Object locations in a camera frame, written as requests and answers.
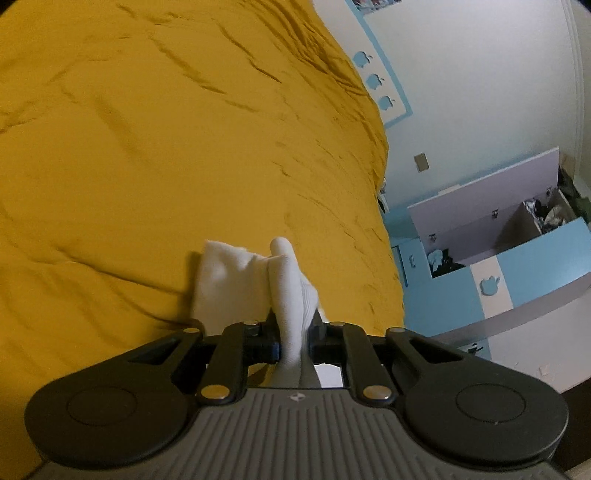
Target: yellow bedspread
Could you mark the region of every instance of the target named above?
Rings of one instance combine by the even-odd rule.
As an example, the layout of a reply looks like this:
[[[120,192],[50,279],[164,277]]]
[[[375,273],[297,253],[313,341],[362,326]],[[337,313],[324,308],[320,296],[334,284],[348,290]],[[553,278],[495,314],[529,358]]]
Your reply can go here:
[[[285,236],[329,319],[400,325],[386,157],[307,0],[17,0],[0,17],[0,478],[39,463],[35,390],[187,322],[205,239],[268,255]]]

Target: light blue wall border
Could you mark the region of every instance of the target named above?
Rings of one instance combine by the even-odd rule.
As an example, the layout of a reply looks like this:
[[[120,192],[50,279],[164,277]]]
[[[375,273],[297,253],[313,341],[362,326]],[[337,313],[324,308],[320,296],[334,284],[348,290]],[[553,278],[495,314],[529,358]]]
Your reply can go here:
[[[402,88],[402,85],[400,84],[398,77],[396,77],[396,74],[394,73],[394,70],[392,69],[392,65],[390,65],[390,62],[388,61],[386,54],[384,53],[384,51],[382,50],[382,47],[378,43],[378,39],[375,38],[374,32],[371,31],[371,28],[369,27],[369,25],[367,24],[367,22],[363,18],[362,13],[357,9],[357,7],[355,6],[355,4],[353,3],[352,0],[345,0],[345,2],[347,3],[347,5],[349,5],[349,8],[351,9],[353,14],[357,18],[359,25],[361,25],[361,27],[365,31],[365,34],[368,36],[370,42],[374,45],[375,51],[378,53],[380,60],[382,60],[384,66],[386,67],[386,71],[390,75],[392,81],[394,82],[394,86],[396,87],[396,90],[398,91],[398,94],[400,95],[400,99],[402,100],[402,104],[406,108],[405,114],[399,116],[398,118],[395,118],[394,120],[390,120],[389,122],[386,122],[384,124],[384,128],[391,127],[392,125],[397,124],[400,120],[403,120],[408,116],[411,116],[413,114],[413,109],[410,108],[410,104],[408,103],[408,99],[406,97],[406,94],[404,93],[404,89]]]

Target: white wall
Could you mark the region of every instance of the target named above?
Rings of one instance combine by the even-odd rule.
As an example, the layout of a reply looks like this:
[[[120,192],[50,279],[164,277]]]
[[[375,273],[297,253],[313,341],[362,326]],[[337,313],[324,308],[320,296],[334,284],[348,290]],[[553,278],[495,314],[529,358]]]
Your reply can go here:
[[[488,339],[491,358],[559,392],[591,377],[591,290],[581,298]],[[542,376],[540,367],[548,366]]]
[[[561,0],[404,0],[365,18],[414,111],[387,130],[390,206],[557,145],[574,155]]]
[[[591,14],[577,0],[572,1],[572,7],[579,35],[585,95],[583,152],[579,175],[587,185],[591,185]]]

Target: clothes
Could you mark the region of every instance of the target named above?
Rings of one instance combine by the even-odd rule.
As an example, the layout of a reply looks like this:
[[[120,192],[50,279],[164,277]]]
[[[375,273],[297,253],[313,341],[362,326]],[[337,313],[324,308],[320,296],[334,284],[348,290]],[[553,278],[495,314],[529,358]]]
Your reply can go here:
[[[446,248],[442,252],[443,258],[441,259],[441,265],[438,269],[433,272],[433,278],[441,277],[446,273],[454,272],[456,270],[460,270],[461,268],[465,268],[465,265],[454,263],[453,258],[449,256],[449,249]]]
[[[431,273],[435,272],[443,262],[443,252],[441,250],[434,250],[427,255],[427,261],[431,267]]]
[[[192,317],[208,335],[228,325],[263,320],[273,309],[281,336],[281,361],[269,386],[319,388],[308,356],[307,331],[319,307],[318,292],[302,274],[293,247],[285,238],[271,242],[271,257],[221,242],[207,242],[197,283]]]

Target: open drawer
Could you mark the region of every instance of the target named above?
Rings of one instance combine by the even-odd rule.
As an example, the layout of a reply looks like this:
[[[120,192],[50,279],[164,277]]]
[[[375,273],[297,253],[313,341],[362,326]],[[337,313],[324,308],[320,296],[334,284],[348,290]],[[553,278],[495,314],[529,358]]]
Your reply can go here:
[[[461,344],[514,328],[582,295],[591,286],[591,232],[557,181],[555,148],[410,206],[425,261],[447,249],[464,267],[408,283],[406,327]],[[531,205],[523,203],[530,199],[546,212],[560,207],[563,226],[545,225],[542,208],[532,215]]]
[[[557,181],[555,148],[408,210],[427,255],[447,249],[454,263],[468,266],[542,235],[543,220],[530,214],[525,200],[560,206],[560,217],[574,220]]]

